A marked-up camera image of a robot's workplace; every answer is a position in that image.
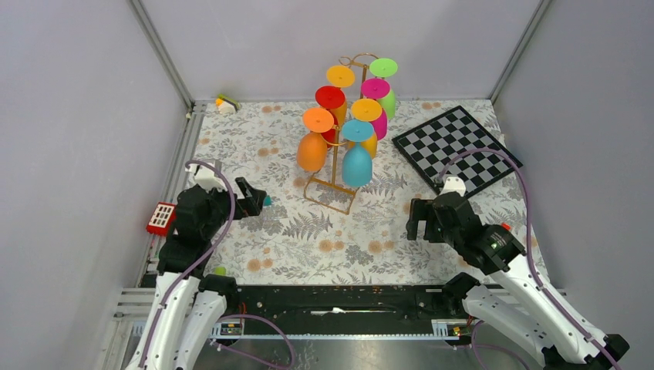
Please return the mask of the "orange plastic wine glass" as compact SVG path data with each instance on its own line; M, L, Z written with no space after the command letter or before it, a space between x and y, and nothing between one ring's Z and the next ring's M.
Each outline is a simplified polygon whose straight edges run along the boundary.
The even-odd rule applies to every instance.
M303 170L317 172L325 165L328 150L322 134L333 128L334 117L327 109L313 107L304 112L302 123L309 133L301 139L298 145L296 160Z

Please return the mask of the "blue plastic wine glass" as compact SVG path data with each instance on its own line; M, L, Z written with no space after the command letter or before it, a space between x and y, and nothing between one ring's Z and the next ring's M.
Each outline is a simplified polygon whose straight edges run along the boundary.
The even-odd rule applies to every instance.
M362 143L374 133L370 123L358 119L351 119L342 127L343 137L354 143L342 162L342 181L349 187L364 187L373 177L373 159Z

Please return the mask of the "yellow plastic wine glass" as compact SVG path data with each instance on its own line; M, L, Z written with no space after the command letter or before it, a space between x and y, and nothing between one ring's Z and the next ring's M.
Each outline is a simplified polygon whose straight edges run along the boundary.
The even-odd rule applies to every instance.
M342 90L353 85L356 80L355 74L347 66L331 66L326 72L326 78L332 86L339 89L342 95L340 99L342 102L336 108L331 109L331 112L335 114L337 123L341 126L345 122L347 110L347 99Z
M373 135L362 142L362 147L368 151L374 159L377 154L378 134L376 120L384 114L381 105L374 99L361 98L356 100L351 107L353 119L369 123L373 127Z

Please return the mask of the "red plastic wine glass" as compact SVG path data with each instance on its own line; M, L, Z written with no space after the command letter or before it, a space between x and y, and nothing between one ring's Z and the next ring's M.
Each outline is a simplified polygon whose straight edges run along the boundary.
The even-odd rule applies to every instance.
M346 119L347 100L344 92L335 86L322 86L315 93L316 102L323 108L327 109L334 117L335 125L341 128ZM333 143L337 143L339 131L330 129L321 133L327 147L330 149Z

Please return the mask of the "magenta plastic wine glass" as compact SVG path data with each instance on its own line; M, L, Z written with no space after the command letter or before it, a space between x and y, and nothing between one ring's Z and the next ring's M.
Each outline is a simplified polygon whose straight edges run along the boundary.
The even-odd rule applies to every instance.
M383 109L382 115L372 121L377 139L382 140L387 134L388 122L396 113L396 96L390 84L381 78L367 79L362 83L362 93L368 99L374 99Z

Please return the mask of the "green plastic wine glass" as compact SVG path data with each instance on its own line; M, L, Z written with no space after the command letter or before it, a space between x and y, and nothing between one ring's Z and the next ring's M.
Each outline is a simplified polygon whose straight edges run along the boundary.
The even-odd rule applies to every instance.
M376 99L387 118L392 119L396 114L396 94L387 79L397 73L398 65L393 59L379 58L371 62L369 71L375 76L372 99Z

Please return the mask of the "yellow plastic wine glass front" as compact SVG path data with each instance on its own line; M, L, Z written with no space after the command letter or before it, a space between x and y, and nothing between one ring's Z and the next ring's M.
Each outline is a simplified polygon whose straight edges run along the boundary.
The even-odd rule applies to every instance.
M331 109L331 112L335 114L337 123L341 126L345 122L347 110L347 99L342 90L353 85L356 80L355 74L347 66L331 66L326 72L326 78L332 86L339 89L342 95L340 99L342 102L336 108Z

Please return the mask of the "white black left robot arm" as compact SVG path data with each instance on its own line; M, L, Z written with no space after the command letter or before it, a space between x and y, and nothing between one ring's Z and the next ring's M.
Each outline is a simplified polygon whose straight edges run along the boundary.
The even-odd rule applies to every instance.
M153 303L128 369L191 369L220 316L239 306L235 279L205 274L213 237L258 216L267 193L236 178L243 196L194 185L177 196L176 218L159 253Z

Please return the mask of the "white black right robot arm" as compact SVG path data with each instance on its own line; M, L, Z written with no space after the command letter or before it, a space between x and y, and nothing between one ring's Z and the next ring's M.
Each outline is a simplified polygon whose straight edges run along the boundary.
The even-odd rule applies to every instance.
M519 345L545 369L612 369L630 349L619 334L606 334L576 311L528 262L528 249L505 227L483 224L458 193L412 199L407 238L446 243L470 266L505 289L521 310L493 296L475 277L459 273L443 288L442 305L452 317L466 313Z

